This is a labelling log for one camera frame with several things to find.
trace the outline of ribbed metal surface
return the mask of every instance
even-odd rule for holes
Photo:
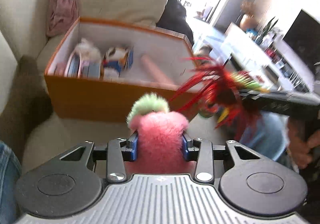
[[[134,175],[110,186],[90,209],[60,220],[25,215],[18,224],[265,224],[304,223],[292,215],[279,220],[253,219],[228,207],[212,186],[199,185],[188,175]]]

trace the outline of orange vase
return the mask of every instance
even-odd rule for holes
[[[247,29],[254,29],[257,25],[258,23],[254,19],[253,15],[245,14],[240,21],[239,27],[246,32]]]

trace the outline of hand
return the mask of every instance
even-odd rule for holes
[[[288,120],[288,137],[290,140],[289,150],[293,161],[300,169],[304,169],[312,161],[310,150],[320,145],[320,130],[316,131],[307,142],[302,141],[304,138],[304,123],[299,120],[289,118]]]

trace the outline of cardboard box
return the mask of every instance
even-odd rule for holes
[[[87,79],[54,75],[57,64],[68,62],[71,52],[81,38],[92,41],[102,56],[109,47],[133,46],[133,64],[119,78]],[[148,56],[176,85],[159,84],[143,68],[141,56]],[[62,118],[92,121],[125,122],[133,103],[144,93],[158,93],[169,100],[179,85],[193,72],[195,64],[184,58],[192,56],[186,36],[168,30],[138,27],[117,21],[79,18],[69,29],[45,73],[54,111]],[[177,110],[194,96],[188,92],[170,102]],[[195,113],[185,113],[192,119]]]

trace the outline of green plush hair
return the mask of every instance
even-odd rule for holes
[[[168,113],[169,111],[169,104],[164,98],[157,96],[155,93],[144,94],[133,104],[131,112],[127,116],[127,124],[130,123],[135,115],[144,116],[151,112]]]

